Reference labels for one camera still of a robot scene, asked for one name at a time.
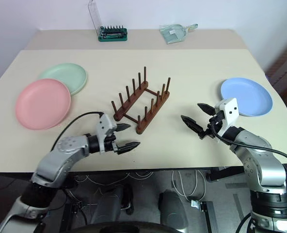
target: wooden peg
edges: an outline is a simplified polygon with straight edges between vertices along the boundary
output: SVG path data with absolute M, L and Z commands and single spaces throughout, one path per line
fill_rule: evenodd
M 112 106 L 113 106 L 114 113 L 116 113 L 116 112 L 117 112 L 117 110 L 116 110 L 116 107 L 115 107 L 114 101 L 111 101 L 111 104 L 112 104 Z
M 142 88 L 142 80 L 141 80 L 141 77 L 140 77 L 140 72 L 138 73 L 138 83 L 139 83 L 139 89 L 141 90 L 141 88 Z
M 163 84 L 163 87 L 162 87 L 161 100 L 163 100 L 164 98 L 164 89 L 165 89 L 165 84 Z
M 136 91 L 136 88 L 135 88 L 135 79 L 132 79 L 133 81 L 133 90 L 134 90 L 134 95 L 136 95 L 135 91 Z
M 128 86 L 126 86 L 126 93 L 128 94 L 128 101 L 130 102 Z
M 151 99 L 151 113 L 153 113 L 153 102 L 154 102 L 154 99 Z
M 147 75 L 147 69 L 146 67 L 143 67 L 143 81 L 146 82 L 146 75 Z
M 148 113 L 148 107 L 145 106 L 145 107 L 144 107 L 144 120 L 145 120 L 145 121 L 147 121 L 147 115 L 148 115 L 147 113 Z
M 166 86 L 166 93 L 168 92 L 168 88 L 169 88 L 169 83 L 170 83 L 170 81 L 171 81 L 171 78 L 168 78 L 168 80 L 167 80 L 167 86 Z
M 159 91 L 158 91 L 158 93 L 157 93 L 157 102 L 156 102 L 156 106 L 159 104 Z
M 123 98 L 122 98 L 122 94 L 119 93 L 119 97 L 120 97 L 120 101 L 121 101 L 121 104 L 122 104 L 122 108 L 124 108 L 124 102 L 123 102 Z

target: green plate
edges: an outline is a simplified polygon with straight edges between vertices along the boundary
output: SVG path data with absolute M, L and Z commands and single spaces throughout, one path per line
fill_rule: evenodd
M 56 79 L 64 83 L 70 94 L 81 91 L 87 81 L 86 71 L 74 63 L 62 63 L 53 66 L 39 75 L 39 79 Z

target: black cable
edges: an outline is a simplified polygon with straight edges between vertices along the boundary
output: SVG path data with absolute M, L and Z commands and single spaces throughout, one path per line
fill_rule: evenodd
M 251 214 L 247 214 L 242 220 L 241 222 L 239 223 L 239 226 L 237 227 L 235 233 L 239 233 L 240 230 L 241 230 L 241 227 L 244 225 L 245 221 L 247 221 L 247 219 L 251 216 Z
M 89 115 L 89 114 L 99 114 L 99 116 L 101 117 L 104 113 L 103 112 L 87 112 L 87 113 L 83 113 L 80 116 L 77 116 L 75 119 L 73 119 L 64 129 L 63 131 L 58 135 L 58 137 L 56 138 L 51 151 L 54 149 L 56 143 L 58 142 L 58 140 L 60 140 L 61 136 L 63 135 L 63 133 L 69 128 L 69 126 L 71 126 L 76 120 L 78 120 L 79 118 L 85 116 L 85 115 Z
M 62 208 L 64 207 L 64 205 L 66 204 L 67 199 L 68 199 L 68 196 L 66 196 L 65 201 L 63 202 L 63 204 L 62 204 L 60 207 L 53 208 L 53 209 L 49 209 L 49 210 L 50 210 L 50 211 L 54 211 L 54 210 L 62 209 Z
M 282 155 L 282 156 L 287 158 L 287 154 L 283 153 L 283 152 L 281 152 L 279 150 L 274 150 L 272 148 L 267 148 L 267 147 L 259 147 L 259 146 L 249 145 L 249 144 L 238 143 L 238 142 L 234 142 L 232 140 L 226 139 L 226 138 L 218 135 L 217 132 L 216 132 L 216 129 L 215 129 L 215 122 L 214 121 L 211 122 L 211 131 L 212 131 L 212 133 L 214 134 L 215 137 L 219 138 L 223 142 L 230 143 L 230 144 L 233 144 L 233 145 L 237 145 L 237 146 L 240 146 L 240 147 L 252 148 L 252 149 L 256 149 L 256 150 L 270 151 L 270 152 L 273 152 L 273 153 L 276 153 L 276 154 L 280 154 L 280 155 Z
M 65 195 L 68 197 L 68 199 L 75 205 L 77 205 L 78 207 L 78 210 L 80 211 L 80 213 L 82 214 L 83 218 L 84 218 L 84 223 L 85 225 L 87 226 L 87 218 L 86 218 L 86 215 L 85 213 L 83 212 L 81 206 L 78 205 L 78 203 L 67 193 L 66 189 L 62 189 L 62 191 L 65 193 Z
M 85 222 L 85 225 L 87 226 L 87 218 L 86 218 L 86 215 L 85 213 L 83 212 L 82 209 L 79 209 L 80 213 L 82 214 L 83 218 L 84 218 L 84 222 Z
M 249 220 L 249 222 L 248 222 L 248 225 L 247 225 L 247 231 L 246 231 L 246 233 L 249 233 L 250 232 L 250 227 L 251 227 L 251 224 L 252 224 L 252 218 Z
M 10 185 L 12 185 L 13 184 L 13 182 L 14 181 L 16 181 L 16 179 L 13 179 L 10 183 L 8 183 L 6 186 L 4 186 L 4 187 L 0 187 L 0 190 L 3 190 L 3 189 L 6 189 L 6 188 L 8 188 Z

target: blue plate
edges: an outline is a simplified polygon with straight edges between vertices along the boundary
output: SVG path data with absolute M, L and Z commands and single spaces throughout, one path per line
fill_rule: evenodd
M 273 107 L 273 100 L 268 91 L 260 84 L 245 78 L 224 81 L 221 95 L 223 99 L 236 98 L 239 113 L 243 116 L 262 116 Z

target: pink plate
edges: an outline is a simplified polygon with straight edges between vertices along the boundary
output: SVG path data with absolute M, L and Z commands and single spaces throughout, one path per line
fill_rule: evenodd
M 16 117 L 30 130 L 45 130 L 60 123 L 70 108 L 70 93 L 60 81 L 41 79 L 29 84 L 16 101 Z

